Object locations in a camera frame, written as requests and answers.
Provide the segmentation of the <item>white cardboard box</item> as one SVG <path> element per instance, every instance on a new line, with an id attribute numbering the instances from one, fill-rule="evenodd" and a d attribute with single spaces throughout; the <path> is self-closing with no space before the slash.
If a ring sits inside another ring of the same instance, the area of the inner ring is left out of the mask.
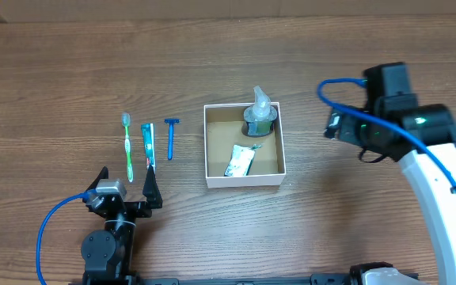
<path id="1" fill-rule="evenodd" d="M 244 112 L 250 103 L 203 107 L 205 177 L 209 188 L 279 186 L 287 174 L 279 103 L 270 134 L 251 137 Z"/>

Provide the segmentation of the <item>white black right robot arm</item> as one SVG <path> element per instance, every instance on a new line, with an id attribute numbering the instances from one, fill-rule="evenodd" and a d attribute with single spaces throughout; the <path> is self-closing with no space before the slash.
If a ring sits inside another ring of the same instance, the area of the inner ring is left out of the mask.
<path id="1" fill-rule="evenodd" d="M 327 85 L 365 89 L 364 107 L 326 97 Z M 456 284 L 456 122 L 444 104 L 420 105 L 404 63 L 371 67 L 361 78 L 326 79 L 317 86 L 332 109 L 324 135 L 396 162 L 424 216 L 439 283 Z"/>

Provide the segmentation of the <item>green white soap packet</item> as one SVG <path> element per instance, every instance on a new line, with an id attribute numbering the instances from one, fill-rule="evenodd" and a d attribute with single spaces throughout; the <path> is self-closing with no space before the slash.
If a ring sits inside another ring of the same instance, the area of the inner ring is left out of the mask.
<path id="1" fill-rule="evenodd" d="M 256 150 L 261 145 L 239 146 L 234 145 L 228 166 L 224 172 L 225 177 L 245 177 L 249 174 L 251 165 L 256 155 Z"/>

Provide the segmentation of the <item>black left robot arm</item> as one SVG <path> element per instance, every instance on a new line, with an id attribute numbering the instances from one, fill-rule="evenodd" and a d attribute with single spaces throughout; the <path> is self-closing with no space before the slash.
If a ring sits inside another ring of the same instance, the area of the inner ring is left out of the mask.
<path id="1" fill-rule="evenodd" d="M 86 189 L 82 201 L 90 212 L 104 219 L 104 229 L 88 234 L 81 246 L 85 271 L 84 284 L 143 284 L 138 272 L 131 270 L 136 220 L 149 218 L 153 209 L 162 207 L 155 169 L 147 168 L 142 189 L 145 199 L 126 201 L 124 183 L 108 178 L 104 167 Z"/>

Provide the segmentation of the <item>clear soap pump bottle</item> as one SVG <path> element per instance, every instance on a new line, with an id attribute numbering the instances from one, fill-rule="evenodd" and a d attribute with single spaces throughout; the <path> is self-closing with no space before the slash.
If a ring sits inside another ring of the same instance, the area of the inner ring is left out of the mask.
<path id="1" fill-rule="evenodd" d="M 249 137 L 270 135 L 277 119 L 277 110 L 272 106 L 269 96 L 258 85 L 253 91 L 255 102 L 243 113 L 245 124 L 242 126 L 242 133 Z"/>

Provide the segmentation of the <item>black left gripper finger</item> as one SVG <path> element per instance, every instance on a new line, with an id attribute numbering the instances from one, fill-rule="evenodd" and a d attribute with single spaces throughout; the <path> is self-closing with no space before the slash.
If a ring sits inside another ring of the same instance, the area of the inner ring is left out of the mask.
<path id="1" fill-rule="evenodd" d="M 86 191 L 88 192 L 89 190 L 94 190 L 101 180 L 108 179 L 108 174 L 108 168 L 104 166 L 97 177 L 94 179 L 93 183 L 86 189 Z"/>
<path id="2" fill-rule="evenodd" d="M 146 197 L 146 201 L 150 205 L 151 209 L 162 208 L 163 199 L 158 189 L 156 175 L 152 165 L 150 165 L 147 169 L 142 194 Z"/>

